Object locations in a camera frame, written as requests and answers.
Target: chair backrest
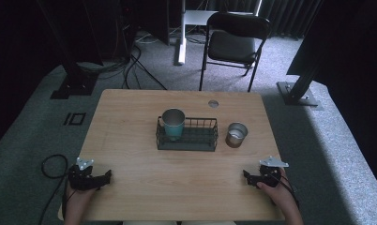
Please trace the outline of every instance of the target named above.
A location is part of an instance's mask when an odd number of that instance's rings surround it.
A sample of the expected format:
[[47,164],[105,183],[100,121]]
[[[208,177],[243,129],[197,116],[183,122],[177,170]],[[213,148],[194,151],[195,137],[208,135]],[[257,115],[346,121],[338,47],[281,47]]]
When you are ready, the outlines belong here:
[[232,35],[247,38],[267,39],[271,33],[270,21],[254,15],[216,12],[207,21],[208,30],[224,30]]

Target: metal cup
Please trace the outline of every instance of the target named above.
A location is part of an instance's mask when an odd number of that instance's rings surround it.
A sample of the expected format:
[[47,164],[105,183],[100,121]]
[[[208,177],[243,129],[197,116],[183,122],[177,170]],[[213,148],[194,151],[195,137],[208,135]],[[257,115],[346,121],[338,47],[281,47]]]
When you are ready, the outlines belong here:
[[232,148],[237,148],[244,141],[245,137],[247,137],[247,134],[248,130],[245,125],[241,123],[232,123],[228,128],[226,143]]
[[171,141],[176,141],[182,136],[186,116],[179,109],[169,109],[162,114],[165,133]]

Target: person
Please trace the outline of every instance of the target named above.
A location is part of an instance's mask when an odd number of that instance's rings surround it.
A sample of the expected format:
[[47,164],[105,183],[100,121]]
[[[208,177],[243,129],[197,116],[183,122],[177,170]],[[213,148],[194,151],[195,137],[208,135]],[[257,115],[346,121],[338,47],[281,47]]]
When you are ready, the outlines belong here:
[[[285,171],[283,169],[280,169],[280,171],[282,177],[286,177]],[[281,182],[289,186],[287,179],[282,178]],[[270,187],[265,183],[258,182],[257,186],[267,194],[281,210],[282,214],[285,216],[286,225],[303,225],[302,216],[296,205],[296,201],[291,192],[283,184]],[[66,204],[65,225],[79,225],[81,223],[86,207],[89,205],[95,192],[95,189],[86,191],[74,190],[69,184],[67,185],[66,193],[69,197]]]

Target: tabletop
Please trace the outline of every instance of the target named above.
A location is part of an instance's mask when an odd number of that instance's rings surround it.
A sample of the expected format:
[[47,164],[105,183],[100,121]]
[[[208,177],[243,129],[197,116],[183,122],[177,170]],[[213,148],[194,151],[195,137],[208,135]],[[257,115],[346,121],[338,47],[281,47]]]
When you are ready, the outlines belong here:
[[[209,101],[218,104],[211,107]],[[186,117],[217,118],[214,152],[157,149],[157,121],[170,108]],[[227,127],[249,130],[239,148],[225,142]],[[94,174],[113,171],[96,193],[86,220],[280,220],[243,170],[259,174],[259,160],[279,158],[262,98],[255,93],[105,90],[80,158],[93,159]]]

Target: black metal basket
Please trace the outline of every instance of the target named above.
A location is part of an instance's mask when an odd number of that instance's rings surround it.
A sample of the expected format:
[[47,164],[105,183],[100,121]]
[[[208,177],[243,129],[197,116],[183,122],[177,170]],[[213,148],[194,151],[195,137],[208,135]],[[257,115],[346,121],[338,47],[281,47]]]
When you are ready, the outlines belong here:
[[166,135],[161,116],[157,123],[158,150],[187,150],[214,152],[218,140],[218,121],[216,118],[187,117],[182,136]]

